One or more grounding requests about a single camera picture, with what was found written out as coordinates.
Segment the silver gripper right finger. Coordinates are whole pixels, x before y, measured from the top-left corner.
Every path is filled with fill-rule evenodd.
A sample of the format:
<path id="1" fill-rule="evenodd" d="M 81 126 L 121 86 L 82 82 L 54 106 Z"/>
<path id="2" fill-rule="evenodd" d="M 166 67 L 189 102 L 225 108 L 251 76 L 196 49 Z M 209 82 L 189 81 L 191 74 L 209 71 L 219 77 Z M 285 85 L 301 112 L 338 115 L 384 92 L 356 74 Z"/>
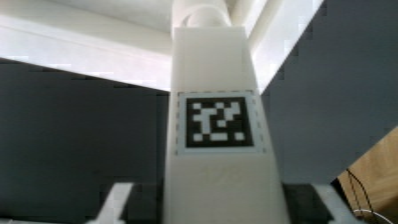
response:
<path id="1" fill-rule="evenodd" d="M 363 224 L 331 185 L 285 184 L 292 224 Z"/>

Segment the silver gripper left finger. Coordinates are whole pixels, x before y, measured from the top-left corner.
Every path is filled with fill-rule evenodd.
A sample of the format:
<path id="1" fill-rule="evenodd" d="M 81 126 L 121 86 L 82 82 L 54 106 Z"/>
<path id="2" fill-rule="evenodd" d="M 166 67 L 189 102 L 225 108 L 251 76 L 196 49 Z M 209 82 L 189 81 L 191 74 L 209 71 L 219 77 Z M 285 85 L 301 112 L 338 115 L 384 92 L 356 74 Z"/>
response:
<path id="1" fill-rule="evenodd" d="M 86 224 L 161 224 L 162 185 L 116 182 L 97 217 Z"/>

